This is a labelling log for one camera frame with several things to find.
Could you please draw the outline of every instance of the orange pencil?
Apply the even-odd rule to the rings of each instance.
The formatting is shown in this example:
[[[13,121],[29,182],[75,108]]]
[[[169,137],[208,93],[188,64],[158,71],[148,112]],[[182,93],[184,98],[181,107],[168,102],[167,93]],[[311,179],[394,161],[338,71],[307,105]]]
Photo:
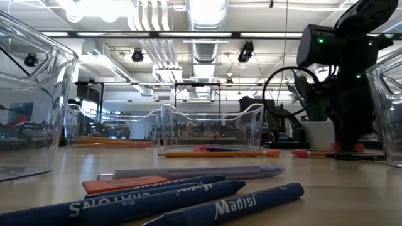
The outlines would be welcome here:
[[[280,151],[279,150],[266,150],[266,151],[216,151],[216,152],[179,152],[179,153],[165,153],[159,154],[159,156],[167,157],[167,158],[191,158],[191,157],[257,157],[257,156],[266,156],[266,157],[278,157]]]

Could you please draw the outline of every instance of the clear plastic container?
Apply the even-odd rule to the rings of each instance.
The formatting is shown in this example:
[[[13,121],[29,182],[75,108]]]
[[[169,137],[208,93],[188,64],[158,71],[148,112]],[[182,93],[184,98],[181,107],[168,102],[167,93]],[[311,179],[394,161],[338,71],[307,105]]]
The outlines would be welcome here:
[[[0,181],[53,169],[77,60],[0,11]]]
[[[70,148],[151,148],[160,141],[160,109],[145,116],[89,114],[69,104],[65,134]]]
[[[402,48],[367,71],[387,163],[402,167]]]
[[[198,145],[255,151],[261,146],[263,104],[239,113],[184,113],[171,104],[161,106],[161,153],[191,151]]]

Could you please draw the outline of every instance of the desk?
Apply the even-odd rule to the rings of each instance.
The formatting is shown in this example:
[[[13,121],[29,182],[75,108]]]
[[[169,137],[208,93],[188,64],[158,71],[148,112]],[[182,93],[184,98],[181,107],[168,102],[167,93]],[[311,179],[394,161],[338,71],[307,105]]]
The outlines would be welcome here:
[[[165,159],[156,150],[59,149],[51,173],[0,183],[0,212],[82,199],[81,182],[117,168],[212,166],[276,163],[284,174],[276,178],[246,180],[239,193],[299,182],[305,195],[293,203],[266,210],[227,225],[233,226],[397,226],[402,224],[402,169],[385,163],[336,161],[329,158]],[[125,225],[141,225],[149,218]]]

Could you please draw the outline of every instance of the black ceiling beam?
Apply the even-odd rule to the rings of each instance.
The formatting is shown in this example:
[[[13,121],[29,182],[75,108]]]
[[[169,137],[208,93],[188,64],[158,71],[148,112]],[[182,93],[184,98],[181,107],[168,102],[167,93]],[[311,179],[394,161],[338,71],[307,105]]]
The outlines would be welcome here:
[[[300,40],[301,32],[262,31],[41,31],[51,38],[113,38],[113,39],[181,39],[181,40]],[[402,33],[373,33],[392,35],[393,41],[402,41]]]

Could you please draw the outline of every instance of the fluorescent light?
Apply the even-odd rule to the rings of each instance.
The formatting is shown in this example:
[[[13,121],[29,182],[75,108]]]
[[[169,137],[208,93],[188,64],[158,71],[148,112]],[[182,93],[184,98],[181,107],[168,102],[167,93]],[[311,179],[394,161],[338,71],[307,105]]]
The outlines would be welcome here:
[[[130,100],[104,100],[104,102],[130,102]]]
[[[81,37],[95,37],[104,34],[105,32],[77,32],[77,35]]]
[[[222,86],[231,86],[231,87],[235,87],[235,86],[262,86],[264,84],[262,83],[222,83]]]
[[[109,83],[104,83],[104,85],[130,85],[130,83],[126,82],[109,82]]]
[[[49,37],[68,37],[67,32],[57,32],[57,31],[52,31],[52,32],[42,32],[42,34],[49,36]]]
[[[229,44],[228,41],[222,40],[184,40],[184,44]]]
[[[377,37],[377,36],[379,36],[379,34],[378,33],[370,33],[370,34],[367,34],[368,36],[372,36],[372,37]]]
[[[159,37],[226,37],[232,36],[231,32],[161,32]]]
[[[157,82],[155,82],[155,83],[137,83],[138,85],[175,85],[174,83],[157,83]]]
[[[242,38],[301,38],[303,33],[240,33]]]
[[[150,37],[149,32],[77,32],[80,37]]]

